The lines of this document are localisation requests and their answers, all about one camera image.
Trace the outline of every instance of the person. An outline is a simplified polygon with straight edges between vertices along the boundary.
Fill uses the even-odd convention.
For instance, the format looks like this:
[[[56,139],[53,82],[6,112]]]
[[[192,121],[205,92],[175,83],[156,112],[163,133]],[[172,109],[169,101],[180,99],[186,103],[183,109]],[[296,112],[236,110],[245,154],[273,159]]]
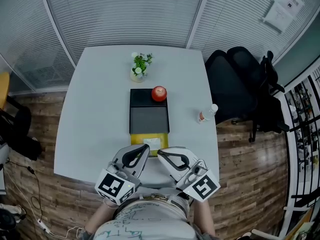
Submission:
[[[194,200],[187,222],[187,195],[174,188],[145,188],[120,206],[104,199],[85,224],[81,240],[218,240],[208,200]]]

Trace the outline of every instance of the white table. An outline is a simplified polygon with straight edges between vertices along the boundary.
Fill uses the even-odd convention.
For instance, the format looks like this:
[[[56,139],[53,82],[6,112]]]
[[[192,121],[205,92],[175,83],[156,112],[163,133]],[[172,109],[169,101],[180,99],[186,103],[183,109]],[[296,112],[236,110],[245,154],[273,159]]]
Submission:
[[[152,53],[147,79],[130,79],[132,52]],[[197,123],[212,104],[202,54],[197,50],[115,45],[84,49],[68,88],[56,138],[54,173],[95,183],[114,155],[131,144],[130,89],[164,86],[167,90],[169,146],[190,149],[219,180],[216,123]],[[140,176],[145,185],[168,185],[168,172],[149,158]]]

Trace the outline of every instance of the apple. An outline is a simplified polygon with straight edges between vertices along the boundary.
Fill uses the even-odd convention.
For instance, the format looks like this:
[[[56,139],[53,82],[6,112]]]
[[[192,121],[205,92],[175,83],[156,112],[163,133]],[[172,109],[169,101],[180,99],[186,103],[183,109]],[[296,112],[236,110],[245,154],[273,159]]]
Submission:
[[[156,86],[151,92],[152,99],[156,102],[163,102],[167,98],[167,90],[162,86]]]

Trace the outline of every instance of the black tray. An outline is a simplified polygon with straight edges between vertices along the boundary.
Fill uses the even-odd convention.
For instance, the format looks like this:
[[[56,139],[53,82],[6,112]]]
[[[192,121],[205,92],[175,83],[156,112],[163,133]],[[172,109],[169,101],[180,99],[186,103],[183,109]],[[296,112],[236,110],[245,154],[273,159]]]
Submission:
[[[169,116],[167,99],[156,102],[152,89],[130,90],[130,134],[168,134]]]

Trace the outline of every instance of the belt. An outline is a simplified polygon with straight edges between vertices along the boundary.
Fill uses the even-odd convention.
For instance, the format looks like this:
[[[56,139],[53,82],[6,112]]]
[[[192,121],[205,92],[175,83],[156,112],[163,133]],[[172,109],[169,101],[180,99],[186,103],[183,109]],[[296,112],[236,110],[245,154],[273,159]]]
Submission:
[[[178,207],[180,210],[183,211],[185,217],[188,216],[187,214],[187,211],[186,209],[180,205],[179,203],[171,200],[170,202],[168,202],[169,198],[166,197],[165,195],[159,195],[159,194],[152,194],[151,196],[140,196],[140,198],[132,198],[132,199],[129,199],[127,201],[124,201],[119,207],[118,209],[115,211],[114,215],[113,215],[113,219],[116,218],[116,216],[128,205],[136,202],[136,201],[140,201],[140,200],[158,200],[158,201],[162,201],[162,202],[165,202],[169,205],[173,205],[173,206],[176,206]]]

